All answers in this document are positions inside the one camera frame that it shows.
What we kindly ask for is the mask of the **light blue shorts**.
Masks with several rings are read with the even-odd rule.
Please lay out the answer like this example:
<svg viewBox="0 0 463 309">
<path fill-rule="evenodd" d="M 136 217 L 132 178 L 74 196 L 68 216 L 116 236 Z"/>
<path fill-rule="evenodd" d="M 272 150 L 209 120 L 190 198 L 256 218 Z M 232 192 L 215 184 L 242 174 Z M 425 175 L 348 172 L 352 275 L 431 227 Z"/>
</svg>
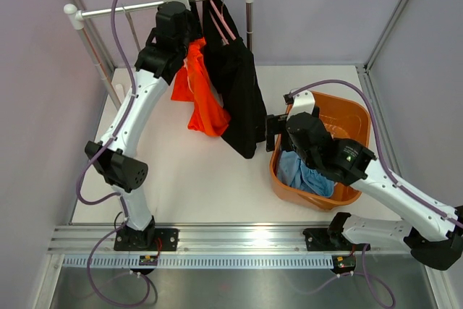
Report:
<svg viewBox="0 0 463 309">
<path fill-rule="evenodd" d="M 276 176 L 288 187 L 324 198 L 333 195 L 336 184 L 316 170 L 306 167 L 304 161 L 295 152 L 281 152 Z"/>
</svg>

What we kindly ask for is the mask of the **black shorts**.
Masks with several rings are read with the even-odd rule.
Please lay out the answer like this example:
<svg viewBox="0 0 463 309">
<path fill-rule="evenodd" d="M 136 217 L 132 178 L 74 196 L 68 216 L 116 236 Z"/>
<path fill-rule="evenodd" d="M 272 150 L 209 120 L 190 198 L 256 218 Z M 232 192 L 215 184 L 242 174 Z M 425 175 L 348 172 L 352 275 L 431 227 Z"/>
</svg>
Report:
<svg viewBox="0 0 463 309">
<path fill-rule="evenodd" d="M 221 136 L 236 152 L 251 159 L 257 144 L 266 139 L 266 106 L 258 84 L 253 53 L 236 27 L 237 39 L 222 45 L 209 11 L 210 0 L 202 3 L 205 38 L 204 61 L 209 78 L 230 116 L 229 126 Z M 226 17 L 231 18 L 225 5 Z"/>
</svg>

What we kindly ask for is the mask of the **orange shorts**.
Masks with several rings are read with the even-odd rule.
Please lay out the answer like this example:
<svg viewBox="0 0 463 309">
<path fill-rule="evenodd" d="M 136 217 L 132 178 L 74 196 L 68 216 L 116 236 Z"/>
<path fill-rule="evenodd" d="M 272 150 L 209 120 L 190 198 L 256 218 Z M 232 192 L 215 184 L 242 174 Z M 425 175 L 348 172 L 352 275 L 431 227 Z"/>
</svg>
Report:
<svg viewBox="0 0 463 309">
<path fill-rule="evenodd" d="M 183 67 L 175 77 L 171 100 L 193 104 L 187 125 L 189 130 L 202 132 L 209 137 L 221 137 L 231 118 L 213 94 L 204 61 L 204 47 L 204 38 L 189 45 Z"/>
</svg>

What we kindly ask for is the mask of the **grey clothes hanger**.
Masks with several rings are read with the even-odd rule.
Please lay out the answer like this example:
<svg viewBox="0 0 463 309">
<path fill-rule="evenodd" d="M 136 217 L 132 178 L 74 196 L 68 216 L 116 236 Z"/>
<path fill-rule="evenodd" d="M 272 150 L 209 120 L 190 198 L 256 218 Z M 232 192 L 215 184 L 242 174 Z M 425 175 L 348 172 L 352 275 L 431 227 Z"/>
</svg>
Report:
<svg viewBox="0 0 463 309">
<path fill-rule="evenodd" d="M 126 20 L 127 20 L 128 24 L 129 24 L 129 28 L 130 28 L 130 31 L 131 31 L 131 34 L 132 34 L 132 38 L 133 38 L 133 40 L 135 42 L 136 49 L 137 49 L 138 52 L 140 52 L 141 51 L 141 45 L 140 45 L 140 41 L 139 41 L 136 29 L 135 29 L 135 23 L 133 21 L 132 15 L 127 10 L 125 5 L 121 5 L 121 8 L 123 9 L 124 16 L 126 17 Z"/>
</svg>

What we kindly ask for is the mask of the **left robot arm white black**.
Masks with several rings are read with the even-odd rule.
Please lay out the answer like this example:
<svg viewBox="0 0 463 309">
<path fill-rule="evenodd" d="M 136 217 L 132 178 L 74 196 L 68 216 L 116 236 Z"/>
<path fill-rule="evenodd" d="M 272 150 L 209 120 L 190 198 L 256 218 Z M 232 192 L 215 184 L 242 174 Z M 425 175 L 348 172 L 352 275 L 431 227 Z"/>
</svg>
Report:
<svg viewBox="0 0 463 309">
<path fill-rule="evenodd" d="M 131 69 L 130 92 L 101 139 L 88 142 L 85 154 L 118 196 L 125 215 L 116 233 L 117 251 L 154 250 L 165 234 L 146 203 L 143 183 L 148 165 L 137 160 L 137 146 L 149 116 L 178 71 L 188 48 L 200 34 L 197 15 L 189 3 L 169 1 L 156 13 L 156 26 Z"/>
</svg>

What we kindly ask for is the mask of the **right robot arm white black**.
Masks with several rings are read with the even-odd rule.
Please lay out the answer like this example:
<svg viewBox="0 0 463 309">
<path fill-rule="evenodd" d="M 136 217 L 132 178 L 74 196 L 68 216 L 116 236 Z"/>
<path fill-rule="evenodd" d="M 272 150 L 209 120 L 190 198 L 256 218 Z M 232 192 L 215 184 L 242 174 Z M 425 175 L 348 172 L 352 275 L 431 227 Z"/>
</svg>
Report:
<svg viewBox="0 0 463 309">
<path fill-rule="evenodd" d="M 461 258 L 462 207 L 439 203 L 407 184 L 356 140 L 333 137 L 317 114 L 268 115 L 267 151 L 275 148 L 276 135 L 305 168 L 369 195 L 400 216 L 398 221 L 387 221 L 337 213 L 324 231 L 304 230 L 308 250 L 404 249 L 439 271 Z"/>
</svg>

